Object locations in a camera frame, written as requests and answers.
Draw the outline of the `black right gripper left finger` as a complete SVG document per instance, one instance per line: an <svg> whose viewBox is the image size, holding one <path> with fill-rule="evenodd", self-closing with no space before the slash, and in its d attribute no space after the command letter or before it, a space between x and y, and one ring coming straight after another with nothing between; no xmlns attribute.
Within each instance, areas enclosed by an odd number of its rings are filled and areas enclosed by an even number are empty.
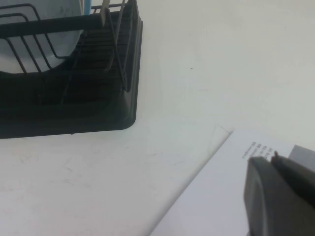
<svg viewBox="0 0 315 236"><path fill-rule="evenodd" d="M248 160L244 203L250 236L313 236L315 201L299 197L272 160Z"/></svg>

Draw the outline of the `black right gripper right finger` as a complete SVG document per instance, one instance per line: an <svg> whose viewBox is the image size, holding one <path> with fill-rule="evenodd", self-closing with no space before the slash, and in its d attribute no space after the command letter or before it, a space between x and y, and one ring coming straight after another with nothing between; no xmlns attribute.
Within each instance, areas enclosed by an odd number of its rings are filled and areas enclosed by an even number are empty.
<svg viewBox="0 0 315 236"><path fill-rule="evenodd" d="M272 165L289 187L305 201L315 200L315 173L300 164L278 155L272 157Z"/></svg>

